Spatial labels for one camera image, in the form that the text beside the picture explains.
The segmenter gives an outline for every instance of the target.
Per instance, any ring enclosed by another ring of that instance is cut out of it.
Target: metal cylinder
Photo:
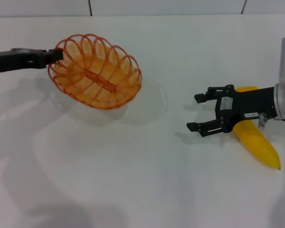
[[[275,110],[279,119],[285,119],[285,82],[277,83],[274,88]]]

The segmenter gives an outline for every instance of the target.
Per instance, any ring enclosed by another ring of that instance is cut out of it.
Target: white wall
[[[84,15],[88,0],[0,0],[0,17]]]
[[[285,0],[248,0],[245,14],[285,13]]]
[[[92,0],[95,16],[239,14],[245,0]]]

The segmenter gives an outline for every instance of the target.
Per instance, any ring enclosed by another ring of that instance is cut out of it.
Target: wire basket
[[[63,49],[64,59],[48,66],[51,80],[61,92],[89,107],[121,107],[142,87],[136,60],[104,38],[73,35],[56,48]]]

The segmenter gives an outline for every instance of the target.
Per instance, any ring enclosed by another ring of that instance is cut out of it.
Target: banana
[[[238,92],[245,92],[258,89],[256,86],[237,88]],[[233,132],[246,148],[264,165],[281,169],[281,162],[278,153],[258,130],[252,120],[241,121],[233,127]]]

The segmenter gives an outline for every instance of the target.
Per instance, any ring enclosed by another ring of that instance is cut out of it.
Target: white table
[[[214,118],[208,86],[278,82],[285,15],[0,19],[0,51],[77,33],[133,55],[142,90],[103,112],[46,70],[1,73],[0,228],[285,228],[285,122],[264,131],[281,171],[186,128]]]

